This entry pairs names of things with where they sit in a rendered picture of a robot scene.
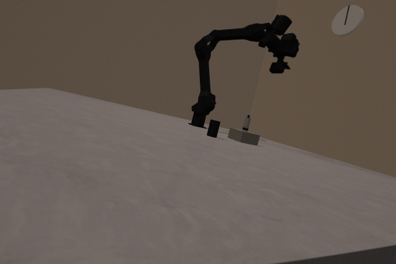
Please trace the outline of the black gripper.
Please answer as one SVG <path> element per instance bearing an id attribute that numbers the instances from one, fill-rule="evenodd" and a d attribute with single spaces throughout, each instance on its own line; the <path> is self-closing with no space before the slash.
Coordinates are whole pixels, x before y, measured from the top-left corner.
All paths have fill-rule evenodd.
<path id="1" fill-rule="evenodd" d="M 285 69 L 290 70 L 289 66 L 287 65 L 287 62 L 284 62 L 284 57 L 281 57 L 280 55 L 280 51 L 283 49 L 283 42 L 289 42 L 291 41 L 293 38 L 296 38 L 296 35 L 294 33 L 287 33 L 282 35 L 281 39 L 280 39 L 280 45 L 273 50 L 268 50 L 268 52 L 273 52 L 273 57 L 277 57 L 278 60 L 277 62 L 273 62 L 272 65 L 270 66 L 269 71 L 271 73 L 275 73 L 275 74 L 282 74 L 284 73 Z"/>

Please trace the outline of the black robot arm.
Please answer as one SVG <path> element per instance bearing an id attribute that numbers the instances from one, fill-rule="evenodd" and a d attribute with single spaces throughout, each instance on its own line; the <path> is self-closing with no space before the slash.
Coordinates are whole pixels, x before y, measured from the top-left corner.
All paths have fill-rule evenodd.
<path id="1" fill-rule="evenodd" d="M 291 20 L 285 15 L 276 15 L 273 22 L 270 23 L 255 23 L 247 25 L 243 28 L 234 28 L 226 30 L 213 30 L 210 34 L 198 41 L 194 47 L 196 56 L 199 60 L 199 75 L 200 75 L 200 94 L 198 103 L 192 106 L 194 112 L 192 122 L 190 125 L 196 127 L 204 127 L 206 115 L 215 108 L 215 95 L 210 91 L 210 74 L 209 74 L 209 60 L 211 51 L 216 47 L 219 41 L 225 40 L 248 40 L 259 42 L 260 47 L 273 50 L 280 45 L 280 39 L 276 36 L 282 36 L 288 27 L 291 25 Z M 264 31 L 266 29 L 266 32 Z M 207 45 L 207 43 L 209 43 Z M 295 57 L 299 51 L 299 41 L 293 38 L 291 41 L 283 42 L 283 49 L 280 51 L 281 57 L 289 56 Z"/>

